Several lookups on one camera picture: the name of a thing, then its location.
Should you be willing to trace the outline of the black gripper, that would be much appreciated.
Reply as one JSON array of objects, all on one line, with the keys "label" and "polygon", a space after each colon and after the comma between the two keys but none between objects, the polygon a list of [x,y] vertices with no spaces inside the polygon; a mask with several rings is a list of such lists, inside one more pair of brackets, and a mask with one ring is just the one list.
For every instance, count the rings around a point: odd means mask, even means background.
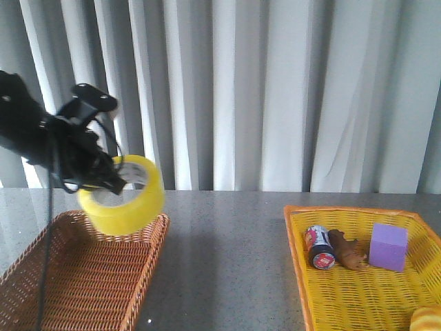
[{"label": "black gripper", "polygon": [[50,146],[49,170],[62,188],[105,188],[120,195],[127,184],[112,158],[97,143],[98,135],[54,116],[43,124]]}]

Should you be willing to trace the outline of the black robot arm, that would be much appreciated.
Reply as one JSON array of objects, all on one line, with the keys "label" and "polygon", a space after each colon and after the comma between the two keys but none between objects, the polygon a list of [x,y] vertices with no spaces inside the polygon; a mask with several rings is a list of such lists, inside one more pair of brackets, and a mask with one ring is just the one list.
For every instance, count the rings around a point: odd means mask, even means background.
[{"label": "black robot arm", "polygon": [[50,183],[66,192],[105,189],[120,194],[126,184],[121,168],[88,128],[98,114],[115,110],[118,101],[87,83],[73,86],[72,94],[71,101],[50,114],[19,75],[1,72],[1,147],[45,168]]}]

